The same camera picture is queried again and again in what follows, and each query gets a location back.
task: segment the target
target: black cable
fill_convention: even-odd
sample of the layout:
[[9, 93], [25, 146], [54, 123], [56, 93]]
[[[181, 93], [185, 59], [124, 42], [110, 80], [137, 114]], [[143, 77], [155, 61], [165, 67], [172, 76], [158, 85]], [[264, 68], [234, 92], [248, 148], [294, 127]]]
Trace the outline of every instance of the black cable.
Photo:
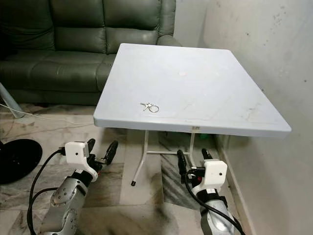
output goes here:
[[30, 188], [30, 193], [29, 193], [29, 206], [28, 206], [28, 210], [27, 210], [27, 225], [28, 225], [28, 228], [31, 232], [32, 235], [35, 235], [35, 231], [34, 231], [34, 225], [33, 225], [33, 212], [32, 212], [32, 208], [30, 207], [32, 201], [33, 201], [33, 194], [34, 194], [34, 188], [35, 188], [35, 184], [41, 174], [41, 172], [43, 171], [43, 169], [45, 168], [45, 166], [47, 165], [47, 163], [51, 160], [51, 158], [56, 155], [57, 153], [61, 153], [62, 150], [61, 149], [58, 149], [57, 151], [55, 151], [54, 153], [52, 153], [48, 158], [47, 160], [45, 161], [45, 163], [41, 166], [40, 170], [38, 171], [32, 185], [31, 185], [31, 188]]
[[31, 234], [31, 235], [36, 235], [34, 229], [33, 229], [33, 228], [32, 228], [32, 229], [30, 228], [30, 223], [29, 223], [30, 221], [31, 221], [31, 222], [33, 221], [32, 210], [33, 210], [33, 204], [34, 204], [36, 198], [37, 198], [40, 194], [42, 194], [43, 192], [53, 191], [53, 190], [57, 190], [57, 189], [58, 189], [58, 188], [45, 188], [45, 189], [43, 189], [43, 190], [40, 190], [39, 192], [37, 192], [37, 193], [35, 194], [35, 196], [34, 196], [33, 199], [31, 200], [31, 202], [30, 202], [30, 204], [29, 204], [29, 206], [28, 206], [28, 210], [27, 210], [27, 225], [28, 225], [28, 228], [29, 228], [29, 230], [30, 230], [30, 234]]
[[186, 174], [185, 174], [185, 185], [186, 185], [186, 188], [188, 190], [188, 192], [190, 193], [190, 195], [192, 196], [193, 199], [196, 200], [196, 202], [198, 202], [201, 206], [203, 206], [204, 208], [206, 208], [207, 210], [209, 211], [212, 211], [216, 214], [218, 214], [219, 216], [223, 217], [224, 219], [226, 219], [229, 223], [231, 223], [232, 225], [235, 226], [235, 228], [240, 232], [241, 235], [246, 235], [244, 233], [244, 231], [242, 230], [241, 228], [241, 225], [239, 223], [236, 223], [234, 220], [232, 220], [229, 216], [227, 216], [226, 214], [222, 213], [221, 211], [215, 209], [214, 207], [211, 207], [207, 204], [205, 204], [203, 201], [201, 201], [200, 199], [198, 199], [196, 197], [196, 195], [192, 192], [189, 184], [188, 184], [188, 175], [190, 174], [191, 172], [188, 171]]

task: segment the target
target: sofa armrest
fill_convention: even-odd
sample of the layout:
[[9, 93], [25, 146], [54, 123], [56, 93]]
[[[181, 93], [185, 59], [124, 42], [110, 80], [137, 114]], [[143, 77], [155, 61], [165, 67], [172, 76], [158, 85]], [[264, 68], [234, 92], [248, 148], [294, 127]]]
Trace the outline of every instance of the sofa armrest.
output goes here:
[[181, 47], [181, 44], [171, 35], [163, 35], [159, 37], [156, 44], [159, 46]]

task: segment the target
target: floor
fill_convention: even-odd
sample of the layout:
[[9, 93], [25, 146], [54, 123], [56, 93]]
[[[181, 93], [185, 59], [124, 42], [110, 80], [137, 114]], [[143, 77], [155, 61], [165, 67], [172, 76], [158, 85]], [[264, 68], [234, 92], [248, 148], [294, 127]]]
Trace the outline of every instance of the floor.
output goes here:
[[[25, 116], [14, 119], [0, 108], [0, 139], [3, 143], [16, 139], [33, 139], [43, 148], [40, 164], [56, 149], [69, 141], [96, 139], [93, 153], [105, 154], [113, 140], [119, 142], [116, 156], [89, 187], [79, 220], [79, 229], [86, 235], [202, 235], [199, 206], [180, 183], [175, 155], [153, 154], [147, 157], [136, 186], [130, 186], [142, 154], [144, 131], [98, 128], [93, 125], [92, 106], [53, 105], [47, 108], [21, 105], [24, 111], [43, 118]], [[65, 122], [66, 119], [76, 124]], [[151, 150], [176, 151], [189, 146], [189, 134], [151, 132]], [[218, 158], [212, 136], [202, 140], [196, 136], [195, 155], [201, 164], [201, 148], [209, 149]], [[0, 186], [0, 234], [28, 235], [26, 210], [32, 180], [39, 167], [23, 179]], [[73, 169], [61, 155], [56, 155], [42, 172], [35, 192], [58, 187]], [[40, 230], [41, 220], [49, 206], [51, 192], [39, 196], [34, 204], [34, 227]], [[225, 183], [220, 192], [227, 198], [229, 209], [238, 217], [232, 194]]]

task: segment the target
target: wall baseboard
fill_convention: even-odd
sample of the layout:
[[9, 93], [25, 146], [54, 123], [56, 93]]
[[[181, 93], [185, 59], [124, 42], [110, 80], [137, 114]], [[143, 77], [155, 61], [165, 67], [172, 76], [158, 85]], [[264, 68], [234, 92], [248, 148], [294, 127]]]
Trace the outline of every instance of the wall baseboard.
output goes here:
[[246, 235], [257, 235], [253, 227], [253, 224], [251, 222], [251, 217], [249, 216], [247, 205], [244, 201], [243, 195], [239, 188], [238, 181], [236, 180], [236, 176], [234, 174], [233, 168], [230, 164], [226, 151], [224, 150], [225, 143], [229, 141], [229, 138], [230, 136], [223, 136], [223, 138], [221, 138], [221, 136], [215, 135], [214, 141], [215, 141], [216, 149], [219, 153], [221, 160], [225, 161], [226, 164], [228, 165], [226, 178], [230, 186], [230, 191], [235, 201], [236, 209], [240, 217], [238, 219], [241, 222], [243, 230]]

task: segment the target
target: white wall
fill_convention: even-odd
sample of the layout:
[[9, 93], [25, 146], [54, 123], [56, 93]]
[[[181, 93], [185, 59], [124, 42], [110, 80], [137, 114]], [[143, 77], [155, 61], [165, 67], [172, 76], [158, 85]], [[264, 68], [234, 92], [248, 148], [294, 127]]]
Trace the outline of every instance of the white wall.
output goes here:
[[256, 234], [313, 234], [313, 1], [211, 0], [202, 36], [235, 54], [292, 127], [224, 144]]
[[174, 37], [184, 47], [198, 47], [209, 0], [176, 0]]

